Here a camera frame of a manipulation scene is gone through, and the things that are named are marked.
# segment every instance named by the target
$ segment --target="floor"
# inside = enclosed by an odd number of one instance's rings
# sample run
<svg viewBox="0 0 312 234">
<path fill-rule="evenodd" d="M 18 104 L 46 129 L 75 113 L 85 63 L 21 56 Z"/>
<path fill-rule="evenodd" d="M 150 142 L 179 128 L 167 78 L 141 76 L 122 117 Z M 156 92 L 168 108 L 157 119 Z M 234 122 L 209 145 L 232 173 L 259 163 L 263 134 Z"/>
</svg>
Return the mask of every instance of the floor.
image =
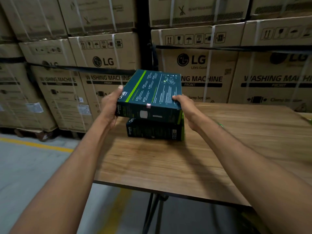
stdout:
<svg viewBox="0 0 312 234">
<path fill-rule="evenodd" d="M 0 134 L 0 233 L 9 232 L 34 195 L 70 155 L 38 146 L 73 149 L 78 142 L 57 137 L 42 143 Z M 93 184 L 77 233 L 141 233 L 149 195 Z M 149 233 L 155 232 L 155 226 L 156 218 Z M 233 208 L 170 197 L 164 203 L 160 233 L 248 233 L 242 228 Z"/>
</svg>

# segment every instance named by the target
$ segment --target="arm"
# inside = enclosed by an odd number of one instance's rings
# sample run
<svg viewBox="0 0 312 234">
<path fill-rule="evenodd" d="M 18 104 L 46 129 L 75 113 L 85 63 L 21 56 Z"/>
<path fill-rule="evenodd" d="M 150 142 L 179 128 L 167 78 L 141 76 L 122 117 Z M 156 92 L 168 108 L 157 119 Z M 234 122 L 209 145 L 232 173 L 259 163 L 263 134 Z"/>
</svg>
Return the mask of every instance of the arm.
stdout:
<svg viewBox="0 0 312 234">
<path fill-rule="evenodd" d="M 23 211 L 10 234 L 76 233 L 87 202 L 103 141 L 115 125 L 122 86 L 102 100 L 89 131 Z"/>
<path fill-rule="evenodd" d="M 189 126 L 213 150 L 233 183 L 273 233 L 311 233 L 312 186 L 247 147 L 184 95 L 181 103 Z"/>
</svg>

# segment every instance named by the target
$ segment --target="box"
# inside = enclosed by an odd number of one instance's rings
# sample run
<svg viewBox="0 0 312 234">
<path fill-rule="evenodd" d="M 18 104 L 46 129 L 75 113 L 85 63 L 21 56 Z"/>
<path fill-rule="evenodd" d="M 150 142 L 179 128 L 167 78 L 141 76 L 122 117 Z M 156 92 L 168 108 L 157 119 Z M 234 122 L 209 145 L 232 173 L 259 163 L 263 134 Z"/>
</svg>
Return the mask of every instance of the box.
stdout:
<svg viewBox="0 0 312 234">
<path fill-rule="evenodd" d="M 0 6 L 0 41 L 13 42 L 16 39 L 13 30 Z"/>
<path fill-rule="evenodd" d="M 143 137 L 148 139 L 167 139 L 184 141 L 184 119 L 175 125 L 166 122 L 149 121 L 130 118 L 127 123 L 128 137 Z"/>
<path fill-rule="evenodd" d="M 253 0 L 252 19 L 312 15 L 312 0 Z"/>
<path fill-rule="evenodd" d="M 0 0 L 18 40 L 23 42 L 67 36 L 57 0 Z"/>
<path fill-rule="evenodd" d="M 18 44 L 0 45 L 0 57 L 23 54 Z M 0 63 L 0 126 L 52 131 L 57 128 L 41 92 L 28 77 L 23 62 Z"/>
<path fill-rule="evenodd" d="M 78 66 L 136 70 L 141 66 L 141 58 L 136 33 L 115 34 L 115 46 L 112 35 L 95 35 L 69 38 Z M 113 92 L 121 84 L 125 85 L 130 75 L 107 75 L 80 72 L 83 87 L 94 119 L 100 113 L 101 99 Z"/>
<path fill-rule="evenodd" d="M 220 0 L 216 21 L 246 18 L 249 0 Z M 171 0 L 149 0 L 150 26 L 169 27 Z M 214 22 L 216 0 L 174 0 L 172 27 Z"/>
<path fill-rule="evenodd" d="M 27 62 L 76 66 L 68 39 L 20 43 Z M 76 71 L 32 66 L 39 87 L 62 130 L 86 132 L 93 117 Z"/>
<path fill-rule="evenodd" d="M 213 47 L 239 46 L 243 29 L 244 23 L 216 25 Z M 211 33 L 212 26 L 152 30 L 152 42 L 177 47 L 210 47 Z M 209 73 L 209 50 L 156 49 L 156 52 L 159 70 L 182 75 L 184 95 L 195 102 L 227 102 L 238 58 L 236 51 L 212 50 Z M 204 95 L 206 75 L 209 78 Z"/>
<path fill-rule="evenodd" d="M 111 0 L 118 32 L 136 27 L 135 0 Z M 68 34 L 114 33 L 109 0 L 59 0 Z"/>
<path fill-rule="evenodd" d="M 117 100 L 115 115 L 180 124 L 181 105 L 172 100 L 178 94 L 180 74 L 137 70 Z"/>
<path fill-rule="evenodd" d="M 263 20 L 257 31 L 256 21 L 248 21 L 241 45 L 251 46 L 254 42 L 258 46 L 308 45 L 311 22 L 311 16 Z M 252 53 L 239 53 L 229 103 L 285 105 L 300 112 L 312 110 L 312 63 L 307 55 L 256 52 L 254 56 L 249 75 Z M 301 74 L 302 82 L 294 94 Z"/>
</svg>

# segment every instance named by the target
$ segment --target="dark green box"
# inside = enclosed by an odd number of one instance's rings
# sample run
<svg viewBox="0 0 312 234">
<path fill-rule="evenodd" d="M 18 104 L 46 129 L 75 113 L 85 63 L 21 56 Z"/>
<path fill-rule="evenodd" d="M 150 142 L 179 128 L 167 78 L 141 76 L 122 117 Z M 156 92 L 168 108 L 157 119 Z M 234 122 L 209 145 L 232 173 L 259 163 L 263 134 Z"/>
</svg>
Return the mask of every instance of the dark green box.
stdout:
<svg viewBox="0 0 312 234">
<path fill-rule="evenodd" d="M 137 70 L 117 101 L 116 116 L 179 124 L 182 110 L 173 95 L 182 94 L 181 74 Z"/>
<path fill-rule="evenodd" d="M 184 119 L 179 125 L 167 122 L 130 118 L 126 123 L 129 137 L 184 141 Z"/>
</svg>

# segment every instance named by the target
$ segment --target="wood grain surface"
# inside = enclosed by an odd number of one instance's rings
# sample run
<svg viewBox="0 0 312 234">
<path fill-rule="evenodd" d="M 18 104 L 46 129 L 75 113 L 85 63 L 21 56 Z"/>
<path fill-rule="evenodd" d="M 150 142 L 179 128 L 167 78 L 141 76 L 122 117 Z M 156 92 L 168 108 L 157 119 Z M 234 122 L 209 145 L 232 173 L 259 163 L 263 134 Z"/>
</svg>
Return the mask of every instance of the wood grain surface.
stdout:
<svg viewBox="0 0 312 234">
<path fill-rule="evenodd" d="M 244 144 L 312 185 L 312 126 L 299 114 L 284 106 L 196 105 Z M 108 135 L 95 182 L 250 205 L 187 120 L 185 142 L 129 138 L 126 121 L 118 118 Z"/>
</svg>

